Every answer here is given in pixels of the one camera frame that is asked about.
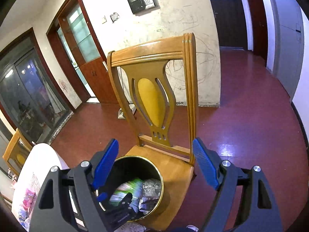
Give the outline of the white paper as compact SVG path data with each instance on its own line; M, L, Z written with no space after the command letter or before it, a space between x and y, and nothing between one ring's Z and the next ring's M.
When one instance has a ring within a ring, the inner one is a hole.
M127 222L119 228L119 231L122 232L145 232L146 230L146 227L134 222Z

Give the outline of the green snack wrapper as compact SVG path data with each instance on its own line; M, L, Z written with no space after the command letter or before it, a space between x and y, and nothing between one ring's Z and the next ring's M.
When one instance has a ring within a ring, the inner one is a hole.
M138 204L139 200L142 197L142 187L143 181L139 178L133 179L132 181L125 182L121 184L110 197L110 204L113 206L117 206L118 203L128 194L132 194L132 202L130 206L138 212Z

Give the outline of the clear plastic wrap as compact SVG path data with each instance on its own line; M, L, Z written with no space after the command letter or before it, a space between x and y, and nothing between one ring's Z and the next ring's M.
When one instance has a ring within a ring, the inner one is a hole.
M144 215L150 213L156 206L161 196L162 184L157 179L144 181L142 187L142 197L139 200L139 211Z

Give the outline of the black round trash bin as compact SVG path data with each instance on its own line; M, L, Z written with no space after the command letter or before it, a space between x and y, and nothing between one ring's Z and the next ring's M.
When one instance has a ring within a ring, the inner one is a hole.
M136 213L134 221L153 214L163 198L163 176L149 159L142 156L123 156L115 160L103 187L96 195L106 194L99 202L104 211L116 207L123 198L132 194L129 206Z

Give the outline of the wooden chair far side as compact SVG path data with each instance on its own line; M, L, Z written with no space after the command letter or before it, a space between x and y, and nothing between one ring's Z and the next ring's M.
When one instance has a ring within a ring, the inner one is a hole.
M17 128L2 156L6 165L15 175L20 175L32 148L33 145L28 142Z

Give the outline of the dark glass sliding door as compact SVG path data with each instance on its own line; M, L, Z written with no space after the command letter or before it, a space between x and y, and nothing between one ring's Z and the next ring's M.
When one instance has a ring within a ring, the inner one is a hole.
M1 110L32 143L51 143L73 106L29 29L1 51Z

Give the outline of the wooden chair holding bin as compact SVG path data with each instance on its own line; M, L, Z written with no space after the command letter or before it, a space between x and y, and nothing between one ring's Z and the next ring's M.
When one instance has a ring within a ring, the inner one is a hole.
M107 56L111 85L137 140L127 156L149 160L161 175L163 192L158 204L139 219L142 225L158 231L167 229L177 215L194 176L193 149L174 146L169 140L177 103L166 65L174 60L183 62L188 136L193 141L199 106L193 33L111 51Z

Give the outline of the red wooden kitchen door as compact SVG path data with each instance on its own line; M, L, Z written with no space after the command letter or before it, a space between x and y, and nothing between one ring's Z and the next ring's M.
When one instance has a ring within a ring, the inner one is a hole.
M82 102L117 104L101 48L82 0L65 0L46 33L62 71Z

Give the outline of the dark hallway door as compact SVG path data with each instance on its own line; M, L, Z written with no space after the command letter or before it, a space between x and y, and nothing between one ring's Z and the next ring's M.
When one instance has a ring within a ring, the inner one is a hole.
M248 49L247 27L241 0L211 0L219 46Z

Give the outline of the wall socket panel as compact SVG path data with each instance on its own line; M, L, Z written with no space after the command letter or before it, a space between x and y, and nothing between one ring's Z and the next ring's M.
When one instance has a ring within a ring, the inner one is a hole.
M119 14L117 12L110 14L110 19L112 20L112 23L115 23L119 19Z

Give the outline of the black wall intercom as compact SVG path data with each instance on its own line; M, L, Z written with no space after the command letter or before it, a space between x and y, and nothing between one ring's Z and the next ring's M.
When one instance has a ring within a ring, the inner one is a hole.
M132 13L138 14L144 10L156 7L155 0L127 0Z

